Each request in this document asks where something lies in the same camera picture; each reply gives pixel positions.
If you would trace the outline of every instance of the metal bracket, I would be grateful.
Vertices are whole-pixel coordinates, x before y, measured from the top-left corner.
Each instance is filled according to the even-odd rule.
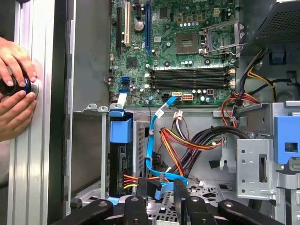
[[[220,160],[220,170],[223,170],[226,162],[228,172],[236,173],[235,143],[236,139],[233,135],[222,135],[222,157]]]
[[[234,26],[234,44],[215,48],[212,44],[212,39],[213,39],[212,32],[214,30],[221,29],[223,27],[232,26],[232,25]],[[213,56],[213,55],[222,55],[222,54],[231,54],[231,55],[235,56],[235,55],[239,54],[242,51],[243,46],[245,45],[245,44],[240,44],[240,40],[245,35],[244,32],[241,32],[243,29],[244,29],[244,26],[239,23],[238,19],[222,22],[222,23],[204,28],[203,35],[205,37],[205,45],[204,45],[203,49],[199,50],[199,53],[203,54],[204,56]],[[232,51],[230,51],[230,48],[238,48],[238,47],[241,47],[241,49],[238,50],[238,52],[233,53]]]

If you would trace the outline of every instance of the white connector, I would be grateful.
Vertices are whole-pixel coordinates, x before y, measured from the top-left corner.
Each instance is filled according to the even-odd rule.
[[[182,115],[183,115],[183,111],[179,110],[178,112],[174,112],[174,115],[173,115],[173,121],[175,119],[179,119],[179,120],[182,120]]]

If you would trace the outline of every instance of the sata port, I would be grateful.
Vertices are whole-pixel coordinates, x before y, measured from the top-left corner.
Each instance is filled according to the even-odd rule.
[[[182,101],[193,101],[194,95],[192,94],[184,94],[182,95]]]
[[[181,102],[182,101],[182,97],[177,97],[175,102]]]
[[[172,92],[172,96],[182,96],[182,92]]]

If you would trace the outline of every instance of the motherboard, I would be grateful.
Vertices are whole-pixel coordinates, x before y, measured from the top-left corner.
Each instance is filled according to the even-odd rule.
[[[113,0],[110,101],[221,105],[235,89],[235,22],[235,0]]]

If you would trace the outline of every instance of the screw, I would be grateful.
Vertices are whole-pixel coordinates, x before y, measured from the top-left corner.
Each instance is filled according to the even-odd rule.
[[[225,206],[227,206],[227,207],[232,207],[232,206],[233,206],[233,204],[232,204],[231,202],[224,202],[224,204],[225,204]]]
[[[106,202],[100,202],[99,206],[100,206],[100,207],[107,206],[107,203],[106,203]]]
[[[132,199],[131,199],[131,201],[133,201],[133,202],[136,202],[136,201],[138,201],[139,199],[137,198],[137,197],[133,197]]]

